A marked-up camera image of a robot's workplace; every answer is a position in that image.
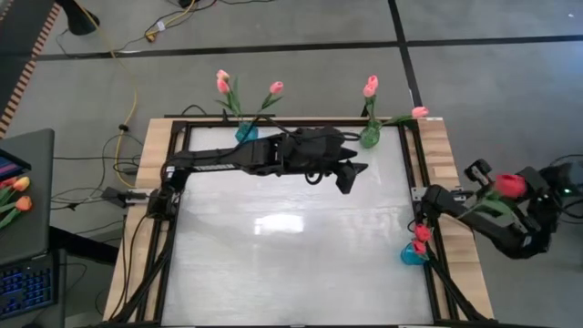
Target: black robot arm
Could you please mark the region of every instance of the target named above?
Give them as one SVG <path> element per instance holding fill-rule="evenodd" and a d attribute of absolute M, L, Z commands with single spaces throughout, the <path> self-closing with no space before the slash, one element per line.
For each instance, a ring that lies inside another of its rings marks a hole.
<path fill-rule="evenodd" d="M 352 163 L 349 159 L 357 152 L 342 147 L 344 141 L 358 138 L 333 127 L 298 128 L 242 142 L 232 149 L 183 150 L 163 166 L 162 184 L 150 196 L 148 214 L 174 215 L 172 198 L 184 190 L 188 176 L 197 172 L 238 169 L 260 177 L 300 174 L 312 185 L 334 174 L 340 192 L 348 194 L 356 175 L 368 167 Z"/>
<path fill-rule="evenodd" d="M 476 193 L 478 200 L 493 188 L 493 181 L 487 176 L 488 171 L 487 163 L 481 159 L 465 171 L 469 179 L 481 184 L 481 189 Z M 518 199 L 502 198 L 508 208 L 512 209 L 511 214 L 495 210 L 487 214 L 471 211 L 455 200 L 455 192 L 433 185 L 422 197 L 417 222 L 422 222 L 423 218 L 439 218 L 444 213 L 459 218 L 462 223 L 487 237 L 509 258 L 527 259 L 546 252 L 551 234 L 557 230 L 557 219 L 561 213 L 560 197 L 554 188 L 549 187 L 556 180 L 556 172 L 548 169 L 536 171 L 527 167 L 517 175 L 524 178 L 527 191 Z"/>

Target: blue vase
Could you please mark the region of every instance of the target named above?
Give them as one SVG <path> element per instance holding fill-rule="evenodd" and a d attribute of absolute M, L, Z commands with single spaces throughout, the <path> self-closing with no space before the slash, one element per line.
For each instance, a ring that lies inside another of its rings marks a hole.
<path fill-rule="evenodd" d="M 415 254 L 413 244 L 409 242 L 407 246 L 401 251 L 401 260 L 407 265 L 421 265 L 425 263 L 425 259 Z"/>
<path fill-rule="evenodd" d="M 239 128 L 237 129 L 237 133 L 235 133 L 235 138 L 239 142 L 245 142 L 255 140 L 258 135 L 259 130 L 257 129 L 257 126 L 252 125 L 251 122 L 239 122 Z"/>

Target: white tabletop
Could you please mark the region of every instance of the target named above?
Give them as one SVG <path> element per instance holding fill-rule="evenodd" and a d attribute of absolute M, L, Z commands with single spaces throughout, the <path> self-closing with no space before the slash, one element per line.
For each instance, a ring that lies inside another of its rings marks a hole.
<path fill-rule="evenodd" d="M 194 128 L 190 150 L 234 147 L 234 133 Z M 413 211 L 397 130 L 383 128 L 373 149 L 344 146 L 369 164 L 349 195 L 334 176 L 190 175 L 162 323 L 430 323 L 423 268 L 399 257 Z"/>

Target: yellow cable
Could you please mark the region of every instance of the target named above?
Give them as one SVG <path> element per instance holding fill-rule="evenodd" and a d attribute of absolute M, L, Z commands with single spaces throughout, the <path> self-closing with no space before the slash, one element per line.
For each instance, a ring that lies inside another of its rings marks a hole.
<path fill-rule="evenodd" d="M 99 25 L 96 23 L 96 21 L 93 19 L 93 17 L 87 12 L 87 10 L 85 10 L 85 7 L 83 7 L 77 0 L 73 0 L 73 1 L 75 1 L 75 3 L 79 6 L 79 8 L 81 8 L 83 13 L 87 16 L 87 18 L 89 18 L 89 21 L 91 21 L 91 24 L 93 24 L 93 26 L 97 30 L 97 33 L 99 34 L 99 36 L 103 40 L 103 43 L 106 44 L 106 47 L 107 47 L 107 50 L 109 51 L 109 54 L 111 54 L 111 56 L 113 58 L 115 58 L 118 61 L 119 65 L 126 71 L 126 73 L 128 74 L 128 77 L 129 77 L 129 82 L 132 85 L 132 87 L 134 88 L 134 103 L 131 106 L 131 110 L 129 111 L 129 114 L 126 117 L 126 120 L 124 121 L 124 125 L 126 126 L 129 122 L 129 120 L 134 116 L 134 112 L 136 111 L 136 107 L 138 106 L 138 87 L 136 87 L 136 81 L 134 80 L 134 77 L 129 72 L 128 68 L 116 56 L 116 54 L 113 51 L 113 46 L 111 46 L 111 42 L 109 42 L 106 35 L 101 31 L 101 29 L 99 28 Z M 118 145 L 116 146 L 116 155 L 115 155 L 116 167 L 118 166 L 118 162 L 119 162 L 119 152 L 121 150 L 121 139 L 122 139 L 124 133 L 125 133 L 125 131 L 123 131 L 123 130 L 119 131 Z M 125 181 L 124 178 L 121 176 L 121 174 L 119 174 L 119 172 L 116 171 L 116 175 L 118 176 L 118 179 L 121 181 L 121 183 L 125 184 L 128 188 L 134 188 L 134 185 Z"/>
<path fill-rule="evenodd" d="M 190 2 L 190 5 L 189 5 L 189 7 L 188 7 L 188 8 L 186 8 L 186 10 L 184 10 L 184 12 L 183 12 L 182 14 L 180 14 L 180 15 L 177 15 L 177 16 L 175 16 L 175 17 L 173 17 L 173 18 L 170 18 L 170 20 L 169 20 L 168 22 L 165 22 L 165 23 L 164 23 L 164 26 L 168 26 L 170 23 L 172 23 L 172 22 L 176 21 L 177 19 L 179 19 L 179 18 L 183 17 L 184 15 L 186 15 L 186 14 L 189 12 L 189 10 L 190 10 L 190 9 L 191 9 L 191 8 L 194 6 L 194 3 L 195 3 L 195 2 L 196 2 L 196 0 L 192 0 L 192 1 Z M 157 30 L 157 31 L 152 31 L 152 32 L 147 32 L 147 33 L 146 33 L 146 36 L 153 36 L 153 35 L 155 35 L 156 33 L 159 33 L 159 32 L 160 32 L 159 30 Z"/>

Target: orange tulip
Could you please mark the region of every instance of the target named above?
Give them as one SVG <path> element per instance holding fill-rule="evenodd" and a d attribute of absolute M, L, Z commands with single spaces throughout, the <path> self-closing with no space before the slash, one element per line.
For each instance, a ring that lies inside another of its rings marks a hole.
<path fill-rule="evenodd" d="M 20 199 L 18 199 L 18 201 L 16 202 L 15 207 L 16 207 L 17 210 L 27 211 L 27 210 L 30 210 L 33 207 L 33 201 L 30 200 L 30 197 L 23 196 Z"/>
<path fill-rule="evenodd" d="M 12 185 L 12 188 L 18 191 L 25 191 L 28 186 L 30 186 L 30 179 L 28 177 L 23 177 L 18 179 L 18 181 Z"/>

